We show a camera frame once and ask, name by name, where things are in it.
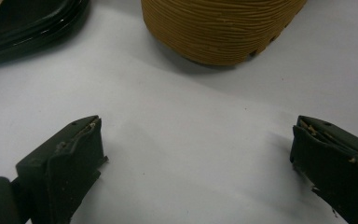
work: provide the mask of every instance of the black glossy object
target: black glossy object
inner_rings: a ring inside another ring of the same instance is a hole
[[[36,51],[67,34],[89,0],[4,0],[0,6],[0,62]]]
[[[68,124],[17,164],[12,183],[0,177],[0,223],[69,223],[107,161],[101,125],[98,116]]]
[[[358,137],[319,119],[299,116],[290,160],[312,189],[346,221],[358,224]]]

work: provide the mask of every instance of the tan woven basket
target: tan woven basket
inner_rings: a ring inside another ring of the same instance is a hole
[[[263,51],[307,0],[142,0],[150,33],[198,63],[232,65]]]

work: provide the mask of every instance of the woven basket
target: woven basket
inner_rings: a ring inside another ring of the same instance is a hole
[[[147,29],[198,63],[233,65],[263,51],[307,0],[142,0]]]

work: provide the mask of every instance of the clip jaw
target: clip jaw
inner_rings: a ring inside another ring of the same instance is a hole
[[[319,119],[299,116],[290,161],[312,189],[349,223],[358,223],[358,137]]]
[[[107,161],[101,125],[98,116],[68,124],[16,165],[12,183],[0,177],[0,211],[11,215],[0,223],[69,223]]]

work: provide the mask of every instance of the white table surface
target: white table surface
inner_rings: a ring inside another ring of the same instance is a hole
[[[192,63],[139,0],[92,0],[68,42],[0,64],[0,175],[67,123],[103,119],[110,162],[73,223],[346,223],[289,153],[298,115],[358,136],[358,1],[309,0],[247,63]]]

